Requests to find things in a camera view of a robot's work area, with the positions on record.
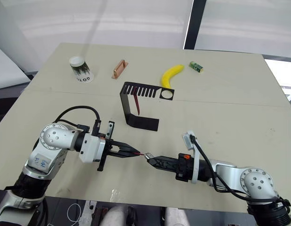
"toy banana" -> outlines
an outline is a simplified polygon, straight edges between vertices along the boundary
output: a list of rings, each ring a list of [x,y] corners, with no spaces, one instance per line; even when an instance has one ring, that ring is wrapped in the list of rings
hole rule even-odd
[[[184,65],[176,65],[172,68],[169,68],[166,72],[164,72],[161,78],[161,85],[164,88],[171,89],[169,80],[175,76],[177,73],[181,72],[184,69]]]

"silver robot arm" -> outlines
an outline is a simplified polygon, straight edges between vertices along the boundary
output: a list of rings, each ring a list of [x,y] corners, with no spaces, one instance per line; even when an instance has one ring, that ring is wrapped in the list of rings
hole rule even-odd
[[[209,160],[193,131],[188,131],[182,137],[187,149],[193,151],[192,155],[180,153],[179,158],[175,159],[146,153],[147,162],[159,170],[175,172],[177,180],[190,180],[193,184],[204,181],[217,192],[232,193],[247,201],[248,213],[254,216],[259,226],[291,226],[288,215],[291,204],[274,190],[273,178],[265,170],[238,168],[229,162]]]
[[[77,108],[90,109],[88,106],[72,107],[61,115]],[[78,152],[84,163],[100,162],[98,171],[103,171],[107,155],[120,158],[139,156],[140,152],[130,145],[111,139],[114,122],[110,121],[107,133],[101,134],[100,120],[96,119],[94,130],[90,134],[88,126],[61,120],[61,115],[54,123],[42,129],[18,180],[13,186],[6,187],[7,192],[0,203],[0,222],[23,226],[29,224],[36,208],[44,200],[48,185],[63,165],[69,151]],[[57,121],[70,123],[83,131]],[[111,151],[113,146],[118,146],[119,151]]]

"black cable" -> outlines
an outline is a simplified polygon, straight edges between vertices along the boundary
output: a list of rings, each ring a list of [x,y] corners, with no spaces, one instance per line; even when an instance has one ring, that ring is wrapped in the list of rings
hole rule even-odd
[[[48,205],[47,205],[47,201],[46,198],[43,199],[43,208],[45,209],[45,224],[44,226],[48,225]]]
[[[41,226],[41,224],[44,220],[44,216],[45,216],[45,209],[44,209],[44,200],[43,200],[43,202],[42,202],[42,215],[41,215],[40,221],[39,221],[37,226]]]
[[[79,210],[79,206],[78,205],[76,205],[76,211],[75,211],[75,219],[77,219],[78,218],[78,210]]]
[[[215,179],[215,174],[216,172],[214,172],[213,167],[211,165],[211,162],[209,161],[208,157],[205,155],[205,153],[203,152],[202,148],[200,147],[200,145],[198,145],[197,140],[195,138],[195,136],[190,135],[190,140],[196,145],[197,149],[199,150],[199,152],[201,153],[202,157],[204,158],[204,160],[206,161],[206,163],[208,164],[209,167],[209,171],[211,173],[211,177],[212,177],[212,183],[213,183],[213,187],[214,189],[219,192],[219,193],[229,193],[229,191],[226,190],[219,190],[216,186],[216,179]]]
[[[77,124],[74,124],[73,122],[70,122],[70,121],[65,120],[65,119],[59,119],[58,121],[55,121],[55,122],[59,122],[59,121],[63,121],[65,123],[69,124],[69,125],[72,125],[74,127],[77,127]]]
[[[91,111],[93,111],[94,113],[95,113],[95,115],[96,115],[96,119],[97,120],[100,120],[100,117],[99,117],[99,114],[98,114],[98,112],[94,109],[94,108],[92,108],[92,107],[90,107],[90,106],[84,106],[84,105],[80,105],[80,106],[74,106],[74,107],[70,107],[70,108],[68,108],[68,109],[66,109],[65,111],[63,111],[57,118],[56,118],[56,120],[55,120],[55,122],[58,122],[67,112],[69,112],[69,111],[72,111],[72,110],[74,110],[74,109],[89,109],[89,110],[91,110]]]
[[[234,195],[235,197],[239,198],[239,199],[242,199],[242,200],[245,200],[245,201],[249,201],[249,202],[275,202],[277,200],[280,200],[279,198],[277,197],[274,197],[272,199],[253,199],[253,198],[247,198],[247,197],[244,197],[242,195],[238,195],[236,194],[236,192],[234,192],[227,184],[226,182],[223,180],[223,178],[221,178],[220,175],[217,175],[217,178],[221,181],[221,183],[226,187],[226,189],[232,194]]]
[[[94,123],[94,126],[93,126],[93,129],[92,129],[92,133],[91,133],[91,135],[92,136],[97,136],[97,134],[98,134],[98,132],[99,132],[99,128],[100,128],[100,123],[101,123],[101,121],[100,121],[100,117],[99,117],[99,113],[94,109],[94,108],[92,108],[92,107],[90,107],[90,106],[84,106],[84,105],[80,105],[80,106],[74,106],[74,107],[70,107],[70,108],[68,108],[68,109],[66,109],[65,111],[63,111],[57,118],[56,118],[56,120],[54,121],[54,122],[58,122],[58,121],[63,121],[63,122],[66,122],[66,123],[68,123],[68,124],[70,124],[70,125],[72,125],[72,126],[75,126],[76,124],[74,124],[74,123],[72,123],[72,122],[70,122],[70,121],[66,121],[66,120],[64,120],[64,119],[61,119],[67,112],[69,112],[69,111],[72,111],[72,110],[74,110],[74,109],[89,109],[89,110],[91,110],[91,111],[93,111],[94,113],[95,113],[95,115],[96,115],[96,120],[95,120],[95,123]]]
[[[212,181],[213,181],[213,187],[217,192],[221,192],[221,193],[231,193],[233,194],[235,197],[248,201],[248,202],[276,202],[280,199],[278,199],[277,197],[271,198],[271,199],[253,199],[253,198],[247,198],[241,195],[238,195],[234,190],[232,190],[227,183],[221,178],[221,176],[219,176],[216,172],[214,172],[213,167],[211,165],[210,160],[207,158],[207,156],[205,155],[205,153],[203,152],[202,148],[200,147],[200,145],[197,143],[197,139],[195,138],[194,135],[190,135],[190,140],[192,141],[193,144],[195,144],[195,146],[197,147],[198,151],[201,153],[202,157],[205,159],[205,161],[207,162],[208,166],[209,166],[209,170],[212,174]],[[216,177],[221,181],[221,183],[225,186],[225,188],[227,190],[219,190],[216,186]]]

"white cable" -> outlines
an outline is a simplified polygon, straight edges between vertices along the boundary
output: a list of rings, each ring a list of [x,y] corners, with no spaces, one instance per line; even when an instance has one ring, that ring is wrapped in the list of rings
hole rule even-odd
[[[74,205],[77,205],[79,207],[79,218],[77,218],[77,220],[71,220],[70,217],[69,217],[69,209],[71,208],[71,206],[74,206]],[[68,210],[67,210],[67,218],[69,221],[71,222],[74,222],[71,226],[74,226],[76,223],[79,222],[79,219],[80,219],[80,216],[81,215],[81,208],[80,208],[80,205],[78,205],[77,203],[73,203],[71,204],[69,207],[68,207]]]

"black metal bracket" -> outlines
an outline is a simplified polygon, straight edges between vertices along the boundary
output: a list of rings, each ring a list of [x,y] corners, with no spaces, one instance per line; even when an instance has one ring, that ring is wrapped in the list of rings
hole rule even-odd
[[[120,92],[120,99],[125,114],[126,123],[129,126],[139,129],[158,131],[159,119],[140,117],[131,113],[130,104],[128,102],[128,95],[155,98],[156,92],[159,89],[161,89],[161,93],[159,96],[160,99],[173,100],[174,89],[167,89],[161,86],[152,86],[128,81],[124,83]],[[162,92],[165,90],[172,93],[172,96],[170,98],[165,98],[164,96],[162,96]]]

